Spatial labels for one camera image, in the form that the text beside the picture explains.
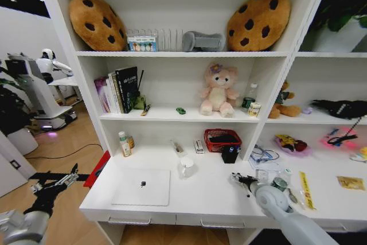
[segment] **white laptop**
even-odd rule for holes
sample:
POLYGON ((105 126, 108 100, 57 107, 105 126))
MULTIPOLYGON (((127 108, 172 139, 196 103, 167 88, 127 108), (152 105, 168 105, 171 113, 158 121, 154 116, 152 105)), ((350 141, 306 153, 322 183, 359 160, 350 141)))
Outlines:
POLYGON ((170 171, 122 169, 112 205, 167 206, 170 171))

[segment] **white mug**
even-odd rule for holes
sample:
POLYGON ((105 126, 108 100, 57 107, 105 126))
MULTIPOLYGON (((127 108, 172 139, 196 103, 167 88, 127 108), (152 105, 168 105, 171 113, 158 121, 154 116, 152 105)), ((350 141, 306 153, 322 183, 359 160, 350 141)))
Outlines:
POLYGON ((189 157, 182 157, 179 160, 178 172, 182 178, 189 178, 194 174, 194 161, 189 157))

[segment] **black book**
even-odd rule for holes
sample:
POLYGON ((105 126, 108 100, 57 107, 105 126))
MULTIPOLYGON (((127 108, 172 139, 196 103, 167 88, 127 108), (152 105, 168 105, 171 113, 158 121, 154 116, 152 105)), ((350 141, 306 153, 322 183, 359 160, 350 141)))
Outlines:
POLYGON ((138 67, 126 67, 116 70, 116 80, 122 100, 124 113, 129 113, 138 93, 138 67))

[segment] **brown plush toy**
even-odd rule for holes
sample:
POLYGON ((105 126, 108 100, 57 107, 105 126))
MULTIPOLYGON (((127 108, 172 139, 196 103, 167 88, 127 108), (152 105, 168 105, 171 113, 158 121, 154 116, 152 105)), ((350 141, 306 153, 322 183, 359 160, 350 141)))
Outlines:
POLYGON ((93 50, 125 50, 124 25, 104 0, 71 0, 69 15, 75 32, 93 50))
POLYGON ((281 114, 289 117, 296 117, 300 114, 301 109, 298 106, 284 106, 283 101, 287 99, 293 99, 293 92, 284 92, 289 87, 289 83, 285 81, 280 89, 278 97, 275 100, 273 108, 271 108, 269 118, 276 119, 281 114))
POLYGON ((232 51, 261 51, 273 45, 288 24, 290 0, 247 0, 227 24, 232 51))

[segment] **clear plastic organizer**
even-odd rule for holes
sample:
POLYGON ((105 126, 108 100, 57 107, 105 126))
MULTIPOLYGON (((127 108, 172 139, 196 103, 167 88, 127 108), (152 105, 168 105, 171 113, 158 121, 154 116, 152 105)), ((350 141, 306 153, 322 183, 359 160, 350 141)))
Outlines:
POLYGON ((182 29, 128 29, 128 36, 156 36, 159 52, 182 52, 182 29))

